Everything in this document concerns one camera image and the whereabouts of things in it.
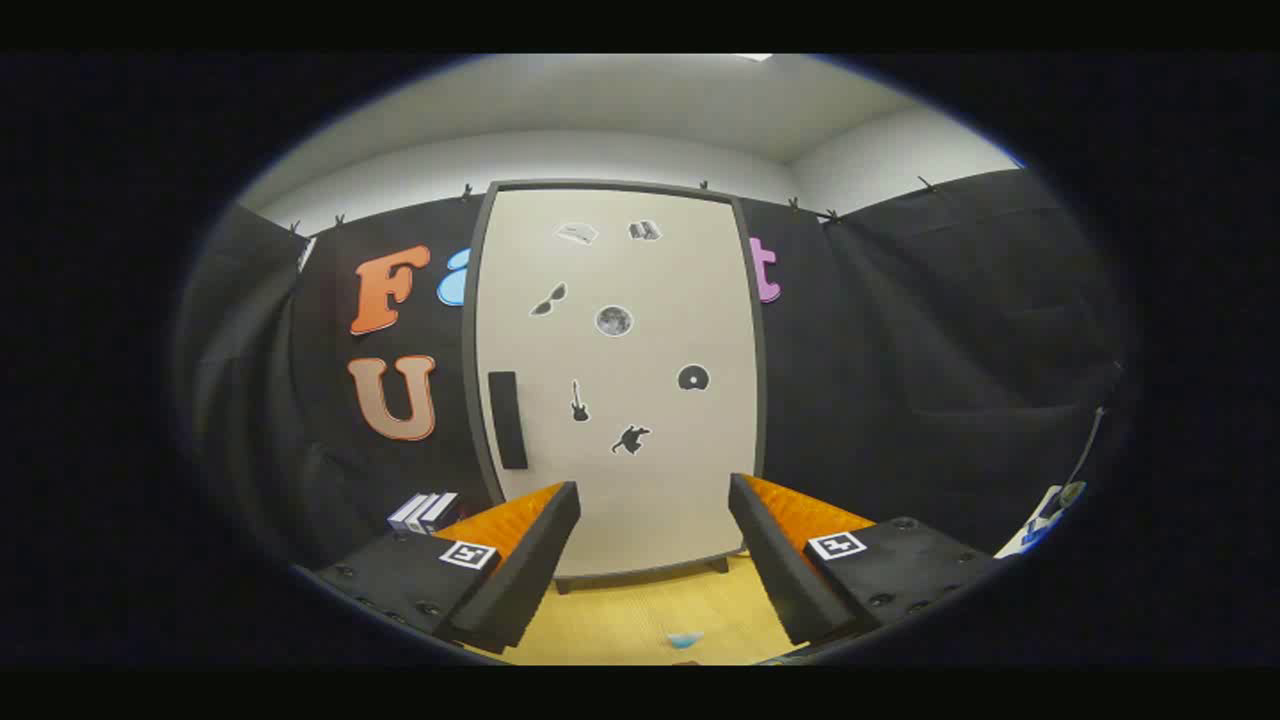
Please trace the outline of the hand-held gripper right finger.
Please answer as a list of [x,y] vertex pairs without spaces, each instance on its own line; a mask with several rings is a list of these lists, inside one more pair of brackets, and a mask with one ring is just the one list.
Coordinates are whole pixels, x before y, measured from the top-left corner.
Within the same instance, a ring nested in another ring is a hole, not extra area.
[[728,509],[795,644],[904,623],[998,566],[915,518],[872,521],[760,477],[731,475]]

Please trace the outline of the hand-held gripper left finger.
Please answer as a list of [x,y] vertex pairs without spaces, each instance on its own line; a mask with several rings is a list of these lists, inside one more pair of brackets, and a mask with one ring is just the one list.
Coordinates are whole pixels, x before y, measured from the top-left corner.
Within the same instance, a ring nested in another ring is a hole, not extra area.
[[390,530],[314,582],[402,632],[502,653],[524,638],[580,512],[577,484],[556,483],[434,534]]

